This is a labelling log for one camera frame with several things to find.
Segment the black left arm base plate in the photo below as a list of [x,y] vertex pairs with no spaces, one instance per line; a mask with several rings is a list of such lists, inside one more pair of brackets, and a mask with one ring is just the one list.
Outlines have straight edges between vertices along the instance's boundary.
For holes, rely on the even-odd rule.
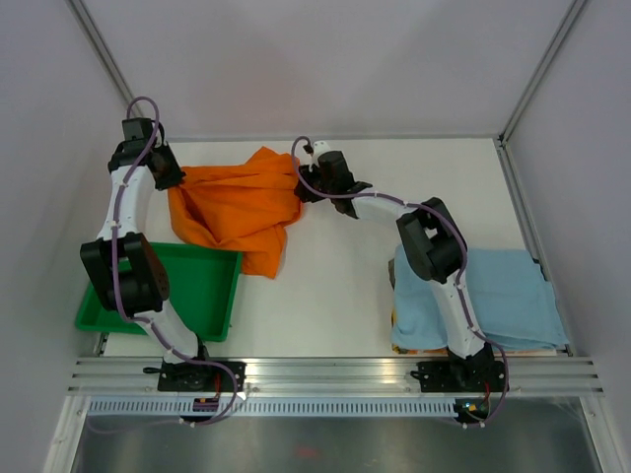
[[246,363],[221,360],[224,369],[215,366],[199,366],[189,363],[159,368],[145,367],[144,374],[156,374],[161,392],[237,392],[243,390]]

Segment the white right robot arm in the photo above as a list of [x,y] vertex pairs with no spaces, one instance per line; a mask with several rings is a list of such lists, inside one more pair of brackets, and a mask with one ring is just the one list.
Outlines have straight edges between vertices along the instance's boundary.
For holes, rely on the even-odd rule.
[[395,226],[413,273],[430,284],[447,329],[449,375],[459,389],[470,390],[494,363],[493,345],[482,334],[465,283],[468,251],[448,207],[438,197],[420,204],[379,192],[357,180],[343,153],[324,141],[308,142],[307,164],[298,158],[295,195],[303,203],[328,200],[335,210],[355,220]]

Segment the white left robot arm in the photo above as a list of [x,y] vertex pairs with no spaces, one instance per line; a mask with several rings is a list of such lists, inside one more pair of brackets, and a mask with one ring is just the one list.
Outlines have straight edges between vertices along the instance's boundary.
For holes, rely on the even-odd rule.
[[205,361],[199,336],[172,305],[167,269],[144,235],[152,194],[181,183],[184,172],[157,119],[126,118],[122,132],[107,163],[111,195],[105,221],[96,238],[81,245],[80,258],[102,307],[160,344],[164,363],[184,363],[180,380],[202,391],[213,383],[215,369]]

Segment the orange trousers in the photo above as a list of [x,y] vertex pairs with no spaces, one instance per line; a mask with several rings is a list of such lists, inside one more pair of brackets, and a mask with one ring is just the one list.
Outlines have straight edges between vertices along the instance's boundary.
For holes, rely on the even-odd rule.
[[168,190],[171,227],[185,243],[243,255],[242,272],[274,279],[287,228],[302,217],[292,158],[262,147],[238,166],[186,167]]

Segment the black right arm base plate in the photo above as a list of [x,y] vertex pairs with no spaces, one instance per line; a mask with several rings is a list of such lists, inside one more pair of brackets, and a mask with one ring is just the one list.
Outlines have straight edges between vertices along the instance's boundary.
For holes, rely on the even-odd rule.
[[474,370],[447,361],[419,362],[409,374],[424,393],[500,393],[507,381],[505,365],[499,361]]

